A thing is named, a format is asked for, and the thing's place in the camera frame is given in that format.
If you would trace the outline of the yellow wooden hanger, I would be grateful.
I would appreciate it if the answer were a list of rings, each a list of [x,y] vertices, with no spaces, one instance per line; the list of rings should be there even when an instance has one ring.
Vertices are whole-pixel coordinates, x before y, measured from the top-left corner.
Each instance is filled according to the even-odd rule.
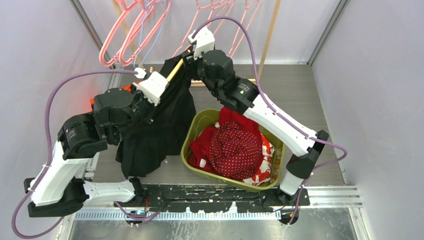
[[[166,80],[167,80],[168,82],[171,82],[171,81],[172,81],[172,79],[173,79],[173,78],[175,77],[175,75],[178,73],[178,71],[180,70],[180,68],[183,66],[185,57],[190,57],[192,53],[193,53],[193,51],[192,51],[192,50],[190,50],[190,49],[186,49],[186,51],[184,51],[184,52],[181,54],[181,58],[180,58],[180,60],[178,61],[178,63],[175,65],[175,67],[173,68],[173,70],[170,72],[170,74],[169,74],[169,75],[167,76],[167,78],[166,78]]]

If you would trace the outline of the dark red polka dot garment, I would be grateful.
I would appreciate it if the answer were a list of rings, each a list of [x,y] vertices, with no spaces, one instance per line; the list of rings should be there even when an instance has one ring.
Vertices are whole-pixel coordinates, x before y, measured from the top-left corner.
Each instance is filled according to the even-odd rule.
[[[263,158],[257,123],[241,126],[232,121],[214,128],[208,159],[218,175],[242,182],[256,174]]]

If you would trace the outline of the plain red garment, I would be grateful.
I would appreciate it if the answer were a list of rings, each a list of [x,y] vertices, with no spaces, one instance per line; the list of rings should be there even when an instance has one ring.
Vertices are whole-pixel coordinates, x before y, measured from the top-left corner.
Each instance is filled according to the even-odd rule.
[[[247,125],[249,122],[256,123],[251,119],[246,118],[243,115],[238,114],[237,112],[230,110],[226,107],[223,107],[219,112],[218,121],[214,125],[207,126],[194,141],[189,143],[189,149],[191,154],[188,157],[187,163],[196,169],[218,175],[214,168],[212,167],[208,155],[210,149],[211,137],[214,132],[215,127],[219,127],[220,124],[226,122],[236,122],[240,126]]]

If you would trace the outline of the black garment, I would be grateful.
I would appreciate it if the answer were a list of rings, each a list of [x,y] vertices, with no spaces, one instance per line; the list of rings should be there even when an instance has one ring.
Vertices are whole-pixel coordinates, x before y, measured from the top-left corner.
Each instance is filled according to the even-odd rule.
[[[158,169],[166,157],[180,154],[196,115],[190,86],[191,80],[181,67],[155,108],[153,121],[139,122],[120,132],[115,160],[126,179],[145,177]]]

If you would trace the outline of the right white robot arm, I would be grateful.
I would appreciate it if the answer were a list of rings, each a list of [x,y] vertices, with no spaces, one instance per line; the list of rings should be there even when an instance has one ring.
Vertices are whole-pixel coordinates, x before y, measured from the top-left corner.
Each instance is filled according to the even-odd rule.
[[[291,205],[301,183],[312,173],[329,134],[303,126],[265,94],[261,95],[255,83],[236,75],[232,59],[222,50],[211,50],[199,57],[185,51],[181,58],[189,77],[202,81],[224,107],[264,127],[292,151],[277,192],[281,204]]]

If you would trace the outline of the red poppy floral skirt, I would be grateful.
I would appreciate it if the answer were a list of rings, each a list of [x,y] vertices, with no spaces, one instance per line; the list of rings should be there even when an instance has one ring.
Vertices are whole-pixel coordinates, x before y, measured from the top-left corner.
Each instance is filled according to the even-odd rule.
[[[261,139],[263,160],[256,173],[252,177],[243,179],[242,183],[260,186],[271,180],[272,157],[275,147],[263,134],[261,134]]]

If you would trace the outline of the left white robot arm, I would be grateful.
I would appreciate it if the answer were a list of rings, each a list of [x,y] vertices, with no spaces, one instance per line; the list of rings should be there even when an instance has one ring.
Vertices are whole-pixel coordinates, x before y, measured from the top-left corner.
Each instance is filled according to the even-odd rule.
[[[90,112],[66,120],[57,134],[47,173],[24,181],[27,189],[34,187],[27,206],[29,216],[64,217],[101,204],[141,206],[146,193],[134,177],[99,183],[76,178],[76,174],[97,153],[118,145],[124,131],[149,122],[157,104],[140,90],[112,88],[93,98]]]

